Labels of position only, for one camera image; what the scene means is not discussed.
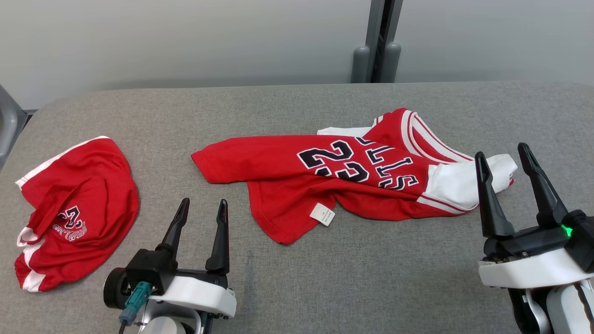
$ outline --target gray fabric table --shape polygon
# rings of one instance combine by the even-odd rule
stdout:
[[[230,286],[237,315],[215,333],[518,333],[507,292],[481,284],[479,212],[457,218],[382,222],[340,207],[289,247],[250,215],[243,183],[208,184],[190,153],[228,137],[313,134],[367,126],[406,106],[446,144],[473,155],[527,142],[570,209],[594,213],[594,87],[544,83],[429,83],[118,90],[58,100],[40,110],[0,172],[1,333],[116,333],[103,281],[139,248],[160,242],[184,197],[191,199],[178,261],[203,268],[221,198],[229,201]],[[141,197],[132,230],[88,277],[42,294],[21,291],[15,239],[32,207],[14,181],[84,140],[111,137],[127,156]],[[516,229],[534,225],[528,178],[499,195]]]

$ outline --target black cable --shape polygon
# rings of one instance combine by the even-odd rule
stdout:
[[[577,296],[580,298],[580,301],[584,305],[584,312],[586,313],[586,318],[590,322],[590,333],[594,334],[594,317],[592,316],[592,309],[590,308],[590,304],[588,304],[588,300],[586,299],[586,294],[584,294],[584,288],[582,287],[579,282],[573,283],[573,286],[576,287]]]
[[[126,328],[126,324],[128,322],[126,320],[122,321],[122,326],[119,327],[119,332],[118,334],[124,334],[124,329]]]

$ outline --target cable connector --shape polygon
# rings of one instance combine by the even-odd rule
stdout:
[[[124,310],[119,315],[119,322],[126,322],[126,326],[132,325],[140,308],[149,300],[151,292],[153,290],[149,283],[138,283],[130,297],[128,297]]]

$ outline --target gray chair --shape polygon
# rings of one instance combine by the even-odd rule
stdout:
[[[27,114],[6,90],[0,86],[0,169],[25,126]]]

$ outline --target white label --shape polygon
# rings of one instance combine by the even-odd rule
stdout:
[[[309,214],[310,217],[328,226],[336,214],[322,204],[316,204],[314,210]]]

